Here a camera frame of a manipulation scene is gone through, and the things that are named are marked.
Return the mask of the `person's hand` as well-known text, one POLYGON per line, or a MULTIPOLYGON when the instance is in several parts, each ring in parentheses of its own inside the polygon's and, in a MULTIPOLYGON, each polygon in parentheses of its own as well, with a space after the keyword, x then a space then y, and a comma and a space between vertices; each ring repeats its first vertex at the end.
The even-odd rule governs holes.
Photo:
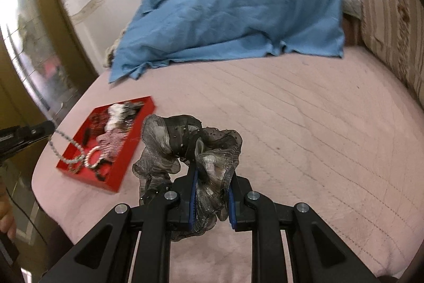
POLYGON ((13 241, 16 236, 16 222, 13 208, 6 193, 1 193, 0 198, 0 231, 13 241))

